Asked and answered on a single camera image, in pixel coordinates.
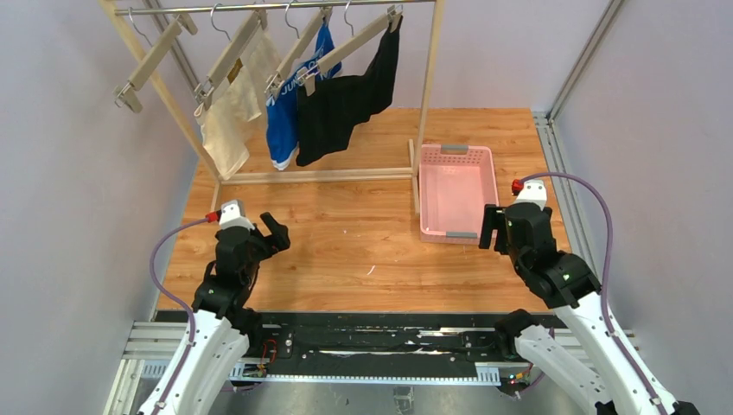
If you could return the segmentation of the cream cotton underwear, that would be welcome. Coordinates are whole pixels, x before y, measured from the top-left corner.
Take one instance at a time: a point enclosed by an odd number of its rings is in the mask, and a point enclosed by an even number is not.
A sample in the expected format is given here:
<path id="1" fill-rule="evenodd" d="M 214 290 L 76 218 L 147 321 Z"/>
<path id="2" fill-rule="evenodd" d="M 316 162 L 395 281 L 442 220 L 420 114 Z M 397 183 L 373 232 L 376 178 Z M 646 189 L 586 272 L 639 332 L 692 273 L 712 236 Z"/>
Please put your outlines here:
<path id="1" fill-rule="evenodd" d="M 208 108 L 199 105 L 194 111 L 203 147 L 224 180 L 245 164 L 247 140 L 266 124 L 265 87 L 280 62 L 270 34 L 257 30 L 235 65 L 237 74 L 214 91 Z"/>

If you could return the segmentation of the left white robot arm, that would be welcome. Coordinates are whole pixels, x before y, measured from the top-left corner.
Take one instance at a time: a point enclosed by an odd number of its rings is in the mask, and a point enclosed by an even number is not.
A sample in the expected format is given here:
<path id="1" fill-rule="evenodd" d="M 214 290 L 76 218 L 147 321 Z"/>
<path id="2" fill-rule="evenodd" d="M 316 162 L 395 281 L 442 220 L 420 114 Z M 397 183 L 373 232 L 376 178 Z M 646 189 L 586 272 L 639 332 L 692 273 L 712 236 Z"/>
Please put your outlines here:
<path id="1" fill-rule="evenodd" d="M 260 265 L 290 248 L 289 229 L 269 212 L 263 234 L 243 214 L 222 208 L 201 223 L 217 222 L 215 258 L 204 270 L 194 300 L 183 309 L 187 326 L 141 414 L 206 414 L 250 346 L 262 346 L 263 317 L 246 307 Z"/>

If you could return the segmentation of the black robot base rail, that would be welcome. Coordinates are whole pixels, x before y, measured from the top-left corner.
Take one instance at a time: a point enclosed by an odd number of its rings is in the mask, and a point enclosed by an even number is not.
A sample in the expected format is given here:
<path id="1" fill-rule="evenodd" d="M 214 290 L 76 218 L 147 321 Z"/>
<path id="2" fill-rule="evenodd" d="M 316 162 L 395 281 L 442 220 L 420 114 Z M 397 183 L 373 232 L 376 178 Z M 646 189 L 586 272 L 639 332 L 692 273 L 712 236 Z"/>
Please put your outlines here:
<path id="1" fill-rule="evenodd" d="M 502 314 L 265 312 L 260 339 L 235 364 L 235 386 L 260 382 L 506 383 L 529 363 L 494 332 Z"/>

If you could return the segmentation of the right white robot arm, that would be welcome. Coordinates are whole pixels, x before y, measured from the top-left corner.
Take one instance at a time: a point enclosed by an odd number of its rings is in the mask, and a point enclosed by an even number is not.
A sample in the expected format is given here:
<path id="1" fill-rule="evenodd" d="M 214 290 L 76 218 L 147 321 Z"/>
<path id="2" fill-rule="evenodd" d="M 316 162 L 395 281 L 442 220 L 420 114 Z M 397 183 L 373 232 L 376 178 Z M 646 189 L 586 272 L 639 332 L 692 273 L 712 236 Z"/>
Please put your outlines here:
<path id="1" fill-rule="evenodd" d="M 576 254 L 558 250 L 551 209 L 533 202 L 484 207 L 479 247 L 509 256 L 514 271 L 576 337 L 593 366 L 519 309 L 495 326 L 500 352 L 552 379 L 588 414 L 696 414 L 657 380 L 604 303 L 601 282 Z"/>

